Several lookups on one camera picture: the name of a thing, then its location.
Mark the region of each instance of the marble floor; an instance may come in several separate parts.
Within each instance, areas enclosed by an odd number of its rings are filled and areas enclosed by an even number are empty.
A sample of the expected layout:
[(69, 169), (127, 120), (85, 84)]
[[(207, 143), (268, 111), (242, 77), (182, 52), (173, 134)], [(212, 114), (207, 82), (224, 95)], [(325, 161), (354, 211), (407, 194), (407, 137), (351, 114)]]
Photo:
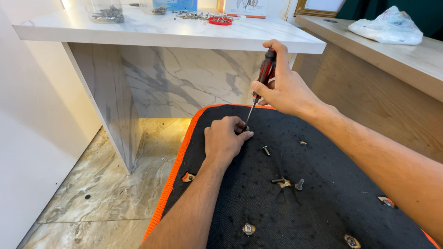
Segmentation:
[(21, 248), (138, 248), (190, 120), (140, 119), (143, 135), (130, 176), (101, 128)]

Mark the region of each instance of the red and black screwdriver handle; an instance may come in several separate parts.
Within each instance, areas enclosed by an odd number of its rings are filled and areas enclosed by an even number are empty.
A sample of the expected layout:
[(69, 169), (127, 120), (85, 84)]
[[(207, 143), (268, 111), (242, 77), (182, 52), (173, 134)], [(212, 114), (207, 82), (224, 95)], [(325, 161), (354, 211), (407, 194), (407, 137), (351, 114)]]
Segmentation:
[[(264, 54), (264, 61), (260, 66), (260, 75), (257, 81), (261, 82), (265, 86), (268, 85), (269, 79), (275, 76), (276, 70), (276, 61), (277, 61), (277, 52), (273, 48), (269, 48), (269, 50)], [(261, 96), (258, 95), (255, 91), (252, 93), (254, 96), (254, 102), (257, 103)]]

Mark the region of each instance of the gold frame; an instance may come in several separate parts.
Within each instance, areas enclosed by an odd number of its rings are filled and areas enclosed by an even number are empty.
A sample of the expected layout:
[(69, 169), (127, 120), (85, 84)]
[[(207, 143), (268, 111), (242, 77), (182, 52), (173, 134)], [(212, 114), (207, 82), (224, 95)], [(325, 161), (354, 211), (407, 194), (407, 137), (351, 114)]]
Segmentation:
[(307, 0), (299, 0), (297, 2), (297, 7), (295, 8), (294, 16), (297, 14), (307, 15), (307, 16), (324, 16), (335, 18), (337, 16), (337, 11), (327, 11), (327, 10), (315, 10), (315, 9), (305, 9)]

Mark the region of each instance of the red plastic lid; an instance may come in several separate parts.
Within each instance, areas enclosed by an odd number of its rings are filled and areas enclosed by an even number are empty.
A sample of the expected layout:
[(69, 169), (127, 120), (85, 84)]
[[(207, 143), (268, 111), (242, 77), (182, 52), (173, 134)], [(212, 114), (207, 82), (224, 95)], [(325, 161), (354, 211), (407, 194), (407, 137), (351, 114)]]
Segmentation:
[[(212, 19), (214, 19), (214, 18), (217, 18), (217, 19), (222, 18), (222, 19), (228, 20), (229, 22), (227, 22), (227, 23), (220, 23), (220, 22), (217, 22), (217, 21), (213, 21)], [(210, 17), (208, 20), (209, 20), (209, 23), (212, 23), (212, 24), (215, 24), (215, 25), (224, 25), (224, 26), (226, 26), (226, 25), (231, 25), (232, 24), (232, 20), (229, 19), (229, 18), (225, 18), (225, 17), (213, 16), (213, 17)]]

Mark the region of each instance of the white plastic bag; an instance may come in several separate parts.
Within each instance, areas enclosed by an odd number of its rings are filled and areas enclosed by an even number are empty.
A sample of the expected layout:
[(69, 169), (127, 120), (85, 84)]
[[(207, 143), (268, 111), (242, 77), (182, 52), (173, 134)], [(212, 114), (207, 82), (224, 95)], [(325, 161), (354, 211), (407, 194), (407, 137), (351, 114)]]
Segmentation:
[(360, 19), (348, 26), (357, 35), (389, 44), (417, 45), (423, 33), (417, 28), (406, 12), (396, 6), (387, 9), (374, 21)]

